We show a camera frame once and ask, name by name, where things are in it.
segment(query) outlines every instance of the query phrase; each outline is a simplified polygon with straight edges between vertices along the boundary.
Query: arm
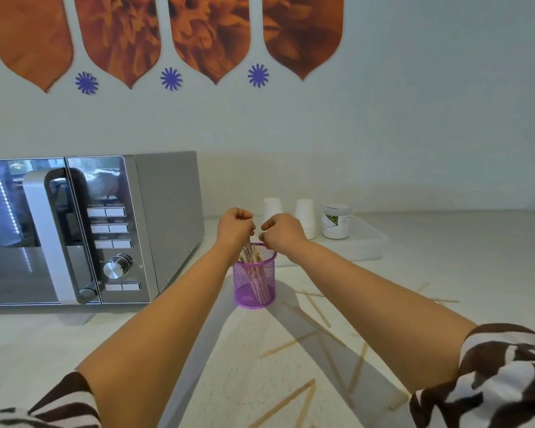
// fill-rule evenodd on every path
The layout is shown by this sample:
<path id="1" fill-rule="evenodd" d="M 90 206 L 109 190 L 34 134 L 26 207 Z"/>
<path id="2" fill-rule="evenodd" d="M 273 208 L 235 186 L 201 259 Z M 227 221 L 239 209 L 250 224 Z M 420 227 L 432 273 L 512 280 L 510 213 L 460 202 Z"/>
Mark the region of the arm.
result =
<path id="1" fill-rule="evenodd" d="M 458 376 L 460 348 L 476 324 L 308 241 L 291 215 L 262 229 L 269 231 L 260 238 L 305 270 L 410 392 Z"/>
<path id="2" fill-rule="evenodd" d="M 214 247 L 77 368 L 104 427 L 155 427 L 226 273 L 253 234 L 251 213 L 220 219 Z"/>

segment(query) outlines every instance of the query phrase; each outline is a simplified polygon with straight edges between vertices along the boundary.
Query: white plastic jar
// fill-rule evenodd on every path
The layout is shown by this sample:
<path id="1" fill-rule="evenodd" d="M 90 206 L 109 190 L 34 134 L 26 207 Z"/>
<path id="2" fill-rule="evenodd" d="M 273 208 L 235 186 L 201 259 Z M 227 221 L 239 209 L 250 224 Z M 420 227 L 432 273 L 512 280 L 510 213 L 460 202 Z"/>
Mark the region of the white plastic jar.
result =
<path id="1" fill-rule="evenodd" d="M 329 204 L 323 208 L 323 235 L 328 238 L 345 238 L 349 235 L 351 209 L 344 204 Z"/>

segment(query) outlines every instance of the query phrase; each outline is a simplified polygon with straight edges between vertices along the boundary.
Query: microwave handle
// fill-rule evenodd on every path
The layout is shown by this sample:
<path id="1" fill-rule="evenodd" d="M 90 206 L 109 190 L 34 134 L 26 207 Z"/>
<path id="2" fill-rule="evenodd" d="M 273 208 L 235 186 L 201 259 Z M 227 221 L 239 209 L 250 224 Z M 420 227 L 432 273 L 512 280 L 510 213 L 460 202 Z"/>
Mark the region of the microwave handle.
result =
<path id="1" fill-rule="evenodd" d="M 83 290 L 79 290 L 70 255 L 64 243 L 50 182 L 66 178 L 64 168 L 39 169 L 27 173 L 22 186 L 57 299 L 64 305 L 80 305 L 97 297 L 97 287 L 92 281 Z"/>

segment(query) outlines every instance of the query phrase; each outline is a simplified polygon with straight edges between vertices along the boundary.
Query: zebra print sleeve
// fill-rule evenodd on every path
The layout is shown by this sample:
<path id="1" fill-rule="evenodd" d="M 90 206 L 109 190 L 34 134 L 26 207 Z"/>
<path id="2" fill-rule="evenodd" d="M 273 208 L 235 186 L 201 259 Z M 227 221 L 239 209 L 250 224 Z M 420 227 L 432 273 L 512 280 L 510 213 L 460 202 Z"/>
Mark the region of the zebra print sleeve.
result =
<path id="1" fill-rule="evenodd" d="M 478 326 L 462 346 L 459 377 L 416 392 L 410 413 L 418 428 L 535 427 L 535 332 Z"/>
<path id="2" fill-rule="evenodd" d="M 0 410 L 0 427 L 100 428 L 95 399 L 86 379 L 77 371 L 66 375 L 30 411 Z"/>

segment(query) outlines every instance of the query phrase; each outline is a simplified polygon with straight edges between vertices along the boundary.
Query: person's left hand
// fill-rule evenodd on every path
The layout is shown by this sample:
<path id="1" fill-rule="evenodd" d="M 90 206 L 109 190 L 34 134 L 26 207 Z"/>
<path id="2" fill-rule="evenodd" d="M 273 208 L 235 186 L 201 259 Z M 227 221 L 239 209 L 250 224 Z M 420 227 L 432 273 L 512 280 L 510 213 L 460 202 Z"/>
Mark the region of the person's left hand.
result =
<path id="1" fill-rule="evenodd" d="M 216 244 L 230 254 L 230 264 L 238 261 L 244 244 L 254 235 L 256 226 L 251 218 L 251 212 L 235 207 L 220 218 Z"/>

